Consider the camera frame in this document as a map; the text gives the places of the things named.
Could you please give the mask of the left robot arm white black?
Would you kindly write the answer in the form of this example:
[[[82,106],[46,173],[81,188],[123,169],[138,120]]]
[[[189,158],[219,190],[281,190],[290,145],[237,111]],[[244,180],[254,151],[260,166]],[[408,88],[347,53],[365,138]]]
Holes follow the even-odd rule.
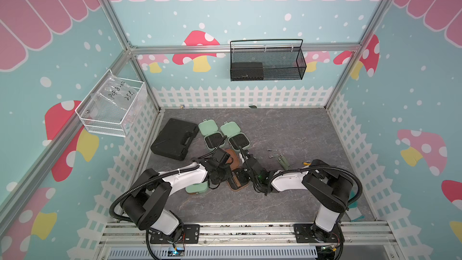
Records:
[[[181,169],[169,172],[145,170],[131,188],[114,200],[109,215],[134,223],[147,235],[159,235],[171,243],[185,234],[182,220],[165,209],[169,197],[195,184],[220,185],[232,177],[231,155],[215,148]]]

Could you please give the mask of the brown clipper case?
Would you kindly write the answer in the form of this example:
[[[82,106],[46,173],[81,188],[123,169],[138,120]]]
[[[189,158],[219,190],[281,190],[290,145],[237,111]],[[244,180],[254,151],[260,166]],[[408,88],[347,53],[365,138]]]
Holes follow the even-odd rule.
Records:
[[[227,164],[231,169],[231,177],[226,180],[227,185],[232,191],[242,190],[249,184],[247,172],[242,167],[240,157],[233,149],[226,149],[226,152],[230,155]]]

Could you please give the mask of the green nail tool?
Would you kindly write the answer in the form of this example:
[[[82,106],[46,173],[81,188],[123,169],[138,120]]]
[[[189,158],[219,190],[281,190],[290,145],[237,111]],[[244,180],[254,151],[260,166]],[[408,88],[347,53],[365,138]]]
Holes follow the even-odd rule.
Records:
[[[290,169],[290,164],[288,162],[288,160],[286,159],[286,157],[284,155],[278,155],[277,156],[277,161],[278,163],[282,166],[282,168],[284,170],[289,170]]]

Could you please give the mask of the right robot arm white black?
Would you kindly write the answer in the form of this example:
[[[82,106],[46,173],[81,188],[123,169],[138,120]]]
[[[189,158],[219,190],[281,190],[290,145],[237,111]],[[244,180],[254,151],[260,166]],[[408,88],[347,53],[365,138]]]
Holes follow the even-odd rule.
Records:
[[[255,190],[265,195],[286,190],[307,190],[320,203],[309,235],[327,242],[334,227],[363,194],[360,179],[352,172],[316,159],[300,169],[267,171],[246,150],[240,153],[244,170]]]

